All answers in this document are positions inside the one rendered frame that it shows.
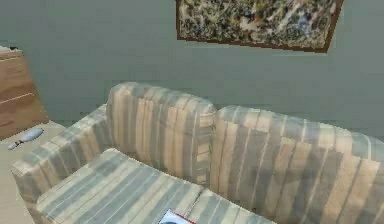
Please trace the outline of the striped beige grey sofa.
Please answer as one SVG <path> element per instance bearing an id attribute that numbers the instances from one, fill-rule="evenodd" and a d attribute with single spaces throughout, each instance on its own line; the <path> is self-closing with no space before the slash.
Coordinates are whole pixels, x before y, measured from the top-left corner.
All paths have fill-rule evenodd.
<path id="1" fill-rule="evenodd" d="M 12 166 L 34 224 L 384 224 L 384 142 L 136 82 Z"/>

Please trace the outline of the white red blue book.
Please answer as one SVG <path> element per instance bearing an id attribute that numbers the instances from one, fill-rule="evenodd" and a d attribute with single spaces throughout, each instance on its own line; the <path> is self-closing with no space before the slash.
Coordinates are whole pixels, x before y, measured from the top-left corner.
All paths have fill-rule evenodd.
<path id="1" fill-rule="evenodd" d="M 196 223 L 172 210 L 167 210 L 165 214 L 162 216 L 162 218 L 160 219 L 160 221 L 158 222 L 158 224 L 196 224 Z"/>

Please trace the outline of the brown framed speckled painting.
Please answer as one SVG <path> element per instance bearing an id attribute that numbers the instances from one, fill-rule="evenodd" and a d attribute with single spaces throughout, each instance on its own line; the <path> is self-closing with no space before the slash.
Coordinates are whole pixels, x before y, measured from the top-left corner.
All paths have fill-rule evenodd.
<path id="1" fill-rule="evenodd" d="M 344 0 L 175 0 L 179 40 L 325 53 Z"/>

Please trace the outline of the white bowling pin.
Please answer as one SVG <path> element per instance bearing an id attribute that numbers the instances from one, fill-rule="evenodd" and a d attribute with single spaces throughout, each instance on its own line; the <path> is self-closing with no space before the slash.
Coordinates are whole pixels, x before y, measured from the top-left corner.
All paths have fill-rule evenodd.
<path id="1" fill-rule="evenodd" d="M 29 141 L 32 141 L 32 140 L 35 140 L 36 138 L 38 138 L 42 133 L 44 132 L 44 130 L 42 128 L 34 128 L 34 129 L 30 129 L 28 130 L 18 141 L 15 141 L 14 143 L 10 144 L 8 146 L 8 149 L 9 150 L 13 150 L 14 148 L 16 148 L 17 146 L 19 146 L 20 144 L 23 144 L 25 142 L 29 142 Z"/>

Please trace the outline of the brown wooden chest of drawers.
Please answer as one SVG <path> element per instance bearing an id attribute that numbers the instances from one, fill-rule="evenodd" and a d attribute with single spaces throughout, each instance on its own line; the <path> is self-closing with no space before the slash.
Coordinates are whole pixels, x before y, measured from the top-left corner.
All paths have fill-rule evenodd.
<path id="1" fill-rule="evenodd" d="M 0 140 L 48 121 L 23 52 L 0 46 Z"/>

